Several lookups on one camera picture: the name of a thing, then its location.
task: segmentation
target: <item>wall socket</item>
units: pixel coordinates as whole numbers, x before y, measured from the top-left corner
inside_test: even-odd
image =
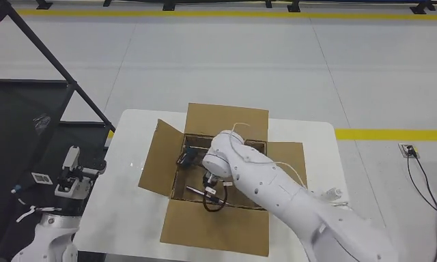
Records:
[[[410,143],[400,143],[399,144],[399,149],[401,150],[402,156],[404,158],[408,158],[408,148],[407,147],[409,147],[410,145],[416,151],[417,158],[420,159],[421,157],[420,157],[420,155],[419,155],[419,153],[417,151],[417,148],[414,145],[410,144]]]

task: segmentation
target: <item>yellow stripe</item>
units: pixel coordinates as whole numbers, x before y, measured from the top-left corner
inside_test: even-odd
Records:
[[[356,128],[338,128],[335,130],[337,140],[368,140],[368,141],[437,141],[437,130],[394,130]]]
[[[18,10],[21,16],[173,16],[173,17],[254,17],[254,18],[340,18],[359,20],[437,20],[437,15],[340,14],[245,11],[115,11],[115,10]]]

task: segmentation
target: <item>open cardboard box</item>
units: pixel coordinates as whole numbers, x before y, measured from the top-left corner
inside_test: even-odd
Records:
[[[202,197],[186,189],[186,186],[192,186],[203,191],[205,171],[198,166],[182,170],[176,164],[187,143],[207,149],[212,138],[222,130],[232,129],[235,123],[251,125],[236,128],[236,132],[247,140],[247,145],[274,161],[292,165],[307,184],[302,143],[267,141],[268,111],[190,103],[184,133],[158,120],[138,184],[170,198],[161,242],[268,256],[268,212],[233,186],[228,188],[229,205],[217,213],[207,212]],[[298,181],[293,171],[282,167]],[[222,197],[221,185],[215,189],[216,195]]]

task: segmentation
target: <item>metal pole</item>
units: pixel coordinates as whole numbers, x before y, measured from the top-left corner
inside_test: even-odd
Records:
[[[163,0],[163,2],[164,2],[163,11],[175,10],[175,4],[171,0]]]
[[[32,43],[40,50],[40,52],[52,63],[56,70],[67,80],[67,82],[74,87],[74,89],[79,93],[79,95],[84,99],[84,101],[93,109],[93,111],[101,118],[101,120],[115,132],[115,127],[111,122],[104,116],[102,111],[94,104],[91,98],[83,91],[81,86],[72,78],[72,76],[67,72],[67,70],[61,65],[61,63],[56,59],[56,57],[51,53],[51,51],[42,43],[39,37],[30,29],[29,25],[18,15],[15,9],[7,2],[9,5],[8,15],[15,22],[18,28],[23,31],[23,33],[32,41]]]
[[[436,8],[432,5],[432,0],[425,0],[420,2],[418,6],[410,7],[414,14],[426,14],[425,8],[428,8],[430,11],[436,10]]]
[[[38,2],[37,10],[48,10],[53,4],[53,2],[46,2],[45,0],[36,0],[36,2]]]
[[[291,5],[287,5],[288,12],[300,12],[299,1],[300,0],[293,0],[293,3]]]

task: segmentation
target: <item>floor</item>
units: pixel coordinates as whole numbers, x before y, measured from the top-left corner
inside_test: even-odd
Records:
[[[178,9],[259,10],[262,3],[258,4]],[[135,10],[138,5],[115,3],[109,9]],[[26,2],[14,6],[34,7]],[[61,2],[53,8],[100,6]],[[302,9],[362,11],[353,5]],[[383,5],[365,10],[381,11],[410,13],[405,7]],[[189,102],[202,102],[264,108],[272,118],[327,121],[335,128],[437,126],[436,21],[48,16],[25,20],[115,125],[127,108],[185,112]],[[0,55],[1,78],[61,78],[13,22],[0,24],[0,38],[0,52],[6,53]],[[78,96],[64,119],[99,121]],[[437,248],[437,215],[412,187],[397,143],[339,141],[352,206],[387,227],[404,253],[402,261],[431,261]],[[437,143],[413,143],[437,189]],[[424,190],[416,164],[412,172]]]

